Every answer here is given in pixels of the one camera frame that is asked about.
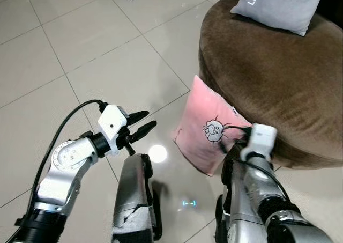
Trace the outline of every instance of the brown velvet upholstery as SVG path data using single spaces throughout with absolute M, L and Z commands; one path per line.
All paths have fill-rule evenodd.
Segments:
M 276 163 L 342 166 L 342 29 L 316 14 L 301 37 L 231 14 L 237 2 L 219 1 L 203 21 L 201 78 L 250 122 L 278 129 Z

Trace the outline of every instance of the pink pillow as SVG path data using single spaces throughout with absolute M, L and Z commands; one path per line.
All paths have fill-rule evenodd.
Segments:
M 243 136 L 241 130 L 227 126 L 251 124 L 195 76 L 181 122 L 173 132 L 174 142 L 189 162 L 212 176 L 226 155 L 220 141 L 229 151 L 234 140 Z

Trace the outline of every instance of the gray pillow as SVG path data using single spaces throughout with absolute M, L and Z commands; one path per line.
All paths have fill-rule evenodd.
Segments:
M 304 36 L 319 0 L 240 0 L 231 13 Z

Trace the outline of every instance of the cartoon sheep print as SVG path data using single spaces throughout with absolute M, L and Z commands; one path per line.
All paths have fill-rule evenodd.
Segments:
M 225 136 L 223 134 L 224 130 L 226 129 L 225 126 L 230 124 L 230 123 L 227 123 L 224 125 L 221 124 L 219 121 L 217 121 L 217 117 L 215 118 L 215 120 L 208 121 L 206 125 L 203 126 L 203 130 L 205 131 L 206 138 L 208 139 L 208 141 L 212 142 L 213 144 L 214 142 L 218 142 L 222 138 L 222 136 Z

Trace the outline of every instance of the brown ottoman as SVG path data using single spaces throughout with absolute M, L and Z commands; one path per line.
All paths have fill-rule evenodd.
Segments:
M 343 165 L 343 31 L 315 14 L 305 37 L 231 14 L 221 0 L 201 30 L 202 80 L 248 121 L 278 129 L 274 161 Z

